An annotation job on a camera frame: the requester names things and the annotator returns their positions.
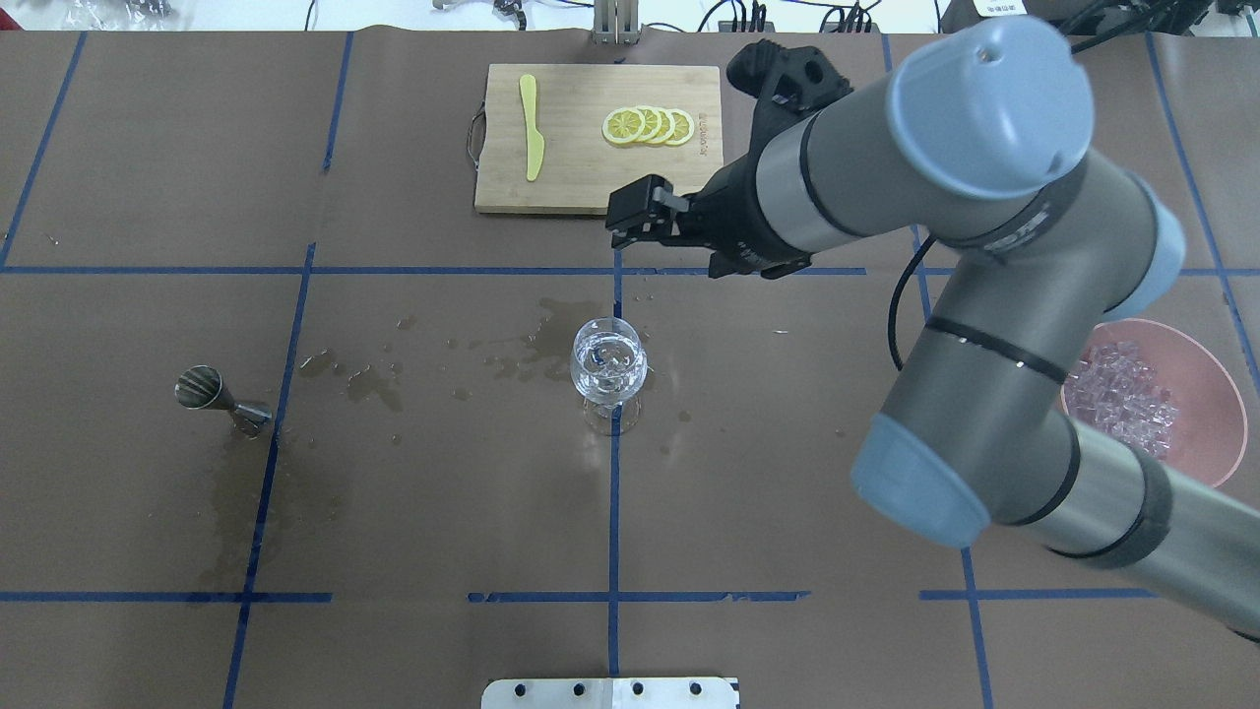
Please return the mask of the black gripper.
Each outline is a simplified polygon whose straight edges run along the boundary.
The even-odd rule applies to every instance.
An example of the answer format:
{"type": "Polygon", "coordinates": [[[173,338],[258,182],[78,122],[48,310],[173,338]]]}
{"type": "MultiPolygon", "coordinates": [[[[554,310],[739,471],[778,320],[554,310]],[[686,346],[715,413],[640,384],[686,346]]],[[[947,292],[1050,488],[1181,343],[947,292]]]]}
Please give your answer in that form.
{"type": "Polygon", "coordinates": [[[732,275],[777,280],[813,264],[810,254],[788,246],[770,228],[748,157],[726,165],[689,196],[675,194],[674,184],[662,175],[620,186],[607,199],[604,228],[611,229],[612,251],[639,243],[706,247],[711,280],[732,275]],[[673,223],[678,215],[679,234],[673,223]]]}

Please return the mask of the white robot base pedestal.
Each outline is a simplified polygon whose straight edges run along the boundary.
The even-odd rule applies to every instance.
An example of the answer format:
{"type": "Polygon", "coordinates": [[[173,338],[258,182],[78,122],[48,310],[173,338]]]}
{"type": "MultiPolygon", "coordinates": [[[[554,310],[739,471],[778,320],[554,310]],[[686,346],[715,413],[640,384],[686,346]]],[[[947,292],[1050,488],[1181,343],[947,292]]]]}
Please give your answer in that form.
{"type": "Polygon", "coordinates": [[[504,678],[481,708],[740,708],[733,678],[504,678]]]}

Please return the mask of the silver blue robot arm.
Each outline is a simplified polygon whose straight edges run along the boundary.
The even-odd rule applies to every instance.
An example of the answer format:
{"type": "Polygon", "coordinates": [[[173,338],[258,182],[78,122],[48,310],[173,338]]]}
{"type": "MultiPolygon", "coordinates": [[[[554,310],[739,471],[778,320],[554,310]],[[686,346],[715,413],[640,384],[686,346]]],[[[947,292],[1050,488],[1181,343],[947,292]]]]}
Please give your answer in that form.
{"type": "Polygon", "coordinates": [[[982,20],[863,89],[818,48],[764,39],[727,79],[756,99],[747,152],[684,196],[656,174],[617,188],[611,246],[702,247],[713,280],[777,280],[925,227],[958,266],[856,455],[859,497],[949,548],[1021,529],[1256,642],[1257,511],[1056,409],[1094,329],[1148,309],[1184,261],[1179,220],[1091,147],[1066,37],[982,20]]]}

